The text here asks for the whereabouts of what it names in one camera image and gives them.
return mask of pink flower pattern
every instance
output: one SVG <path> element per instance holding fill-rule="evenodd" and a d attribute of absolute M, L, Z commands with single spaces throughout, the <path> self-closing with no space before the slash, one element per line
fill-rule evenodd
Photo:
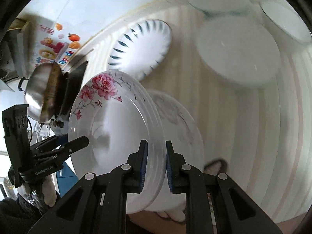
<path fill-rule="evenodd" d="M 105 100 L 109 100 L 111 98 L 122 102 L 121 96 L 119 97 L 114 97 L 117 95 L 118 90 L 115 85 L 115 78 L 112 76 L 110 72 L 100 74 L 94 78 L 92 78 L 92 85 L 85 85 L 79 95 L 78 98 L 81 99 L 80 103 L 78 106 L 76 106 L 76 109 L 72 113 L 72 115 L 76 115 L 77 120 L 79 120 L 82 117 L 81 111 L 83 108 L 87 108 L 89 105 L 92 105 L 94 108 L 95 107 L 102 107 L 102 102 L 100 99 L 97 101 L 93 102 L 94 99 L 94 94 L 98 94 L 100 97 L 104 97 Z"/>
<path fill-rule="evenodd" d="M 81 111 L 80 110 L 78 110 L 76 113 L 74 113 L 76 116 L 77 116 L 77 120 L 79 120 L 81 117 L 82 117 L 82 115 L 81 115 Z"/>
<path fill-rule="evenodd" d="M 83 101 L 86 101 L 87 99 L 93 99 L 94 90 L 92 87 L 89 87 L 85 85 L 82 90 L 80 91 L 79 98 L 83 99 Z"/>
<path fill-rule="evenodd" d="M 92 78 L 92 87 L 97 90 L 100 97 L 104 97 L 106 100 L 117 94 L 117 88 L 115 86 L 115 80 L 111 74 L 104 73 Z"/>

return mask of white bowl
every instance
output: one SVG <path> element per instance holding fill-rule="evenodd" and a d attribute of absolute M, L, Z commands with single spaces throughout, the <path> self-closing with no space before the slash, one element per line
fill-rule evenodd
<path fill-rule="evenodd" d="M 292 8 L 276 2 L 262 2 L 260 6 L 265 27 L 280 49 L 299 51 L 311 43 L 308 27 Z"/>
<path fill-rule="evenodd" d="M 188 2 L 205 15 L 238 15 L 246 13 L 250 6 L 249 0 L 188 0 Z"/>
<path fill-rule="evenodd" d="M 242 86 L 269 82 L 281 66 L 273 37 L 249 17 L 227 15 L 205 21 L 196 47 L 214 72 Z"/>

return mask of orange fruit illustration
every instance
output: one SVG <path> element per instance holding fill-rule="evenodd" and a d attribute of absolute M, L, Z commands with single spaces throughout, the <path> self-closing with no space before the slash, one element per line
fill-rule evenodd
<path fill-rule="evenodd" d="M 81 47 L 81 45 L 78 41 L 74 41 L 74 42 L 70 43 L 68 47 L 72 48 L 72 49 L 78 49 Z"/>
<path fill-rule="evenodd" d="M 56 28 L 58 31 L 60 31 L 60 30 L 63 29 L 63 26 L 62 26 L 61 24 L 59 24 L 59 23 L 56 23 L 56 24 L 55 24 L 55 28 Z"/>

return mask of pot handle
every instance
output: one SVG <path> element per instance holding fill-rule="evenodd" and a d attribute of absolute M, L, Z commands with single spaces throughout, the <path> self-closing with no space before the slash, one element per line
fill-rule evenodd
<path fill-rule="evenodd" d="M 18 83 L 18 90 L 19 91 L 23 91 L 25 92 L 22 88 L 21 88 L 21 84 L 25 81 L 25 80 L 28 80 L 26 77 L 22 77 L 20 82 Z"/>

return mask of blue cabinet door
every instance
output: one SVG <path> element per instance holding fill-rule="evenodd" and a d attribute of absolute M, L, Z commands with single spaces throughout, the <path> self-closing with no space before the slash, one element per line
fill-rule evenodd
<path fill-rule="evenodd" d="M 66 162 L 63 163 L 63 166 L 64 167 L 61 171 L 56 172 L 57 178 L 76 176 L 76 174 L 74 174 L 74 172 L 69 168 Z"/>
<path fill-rule="evenodd" d="M 68 190 L 77 183 L 77 181 L 77 176 L 57 178 L 57 185 L 59 187 L 60 196 L 63 197 L 63 195 L 66 194 Z"/>

